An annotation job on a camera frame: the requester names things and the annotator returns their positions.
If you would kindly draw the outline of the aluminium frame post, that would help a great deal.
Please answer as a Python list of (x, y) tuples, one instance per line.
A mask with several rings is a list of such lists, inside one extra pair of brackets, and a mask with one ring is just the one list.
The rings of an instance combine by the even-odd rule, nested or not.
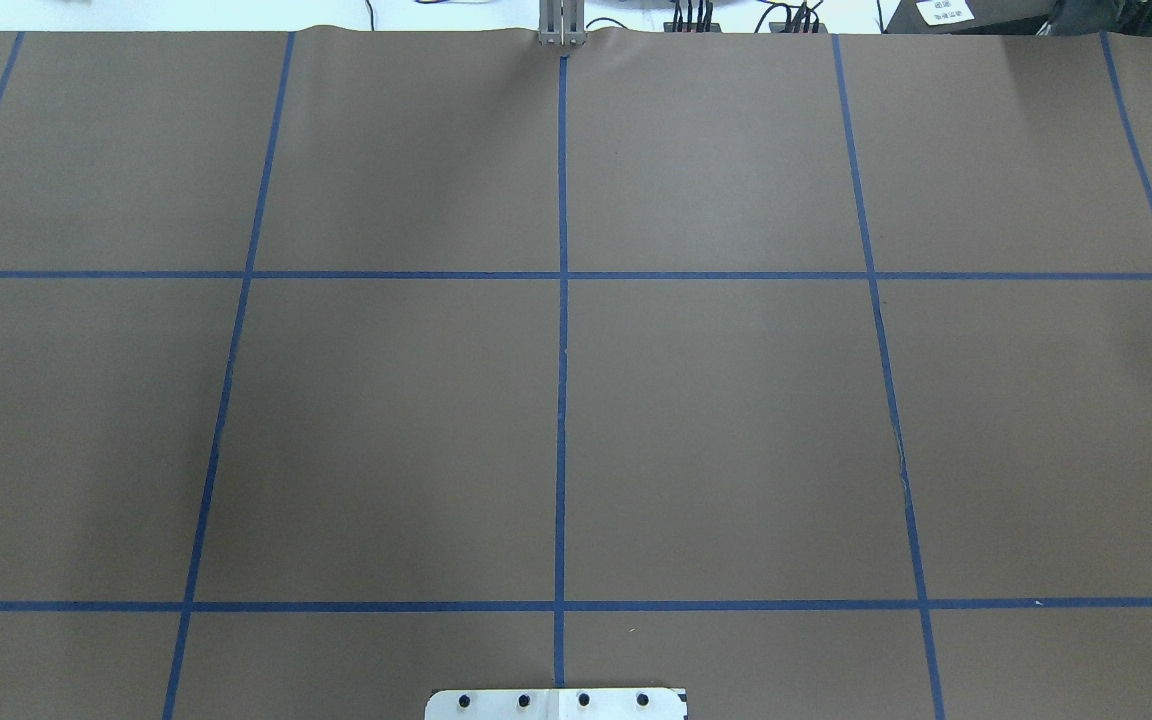
[(543, 47), (579, 47), (588, 41), (584, 0), (540, 0), (538, 41)]

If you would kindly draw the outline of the white central pedestal column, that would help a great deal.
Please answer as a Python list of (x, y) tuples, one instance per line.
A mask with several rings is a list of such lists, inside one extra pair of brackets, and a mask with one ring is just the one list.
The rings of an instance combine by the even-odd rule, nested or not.
[(431, 694), (425, 719), (687, 719), (684, 689), (462, 689)]

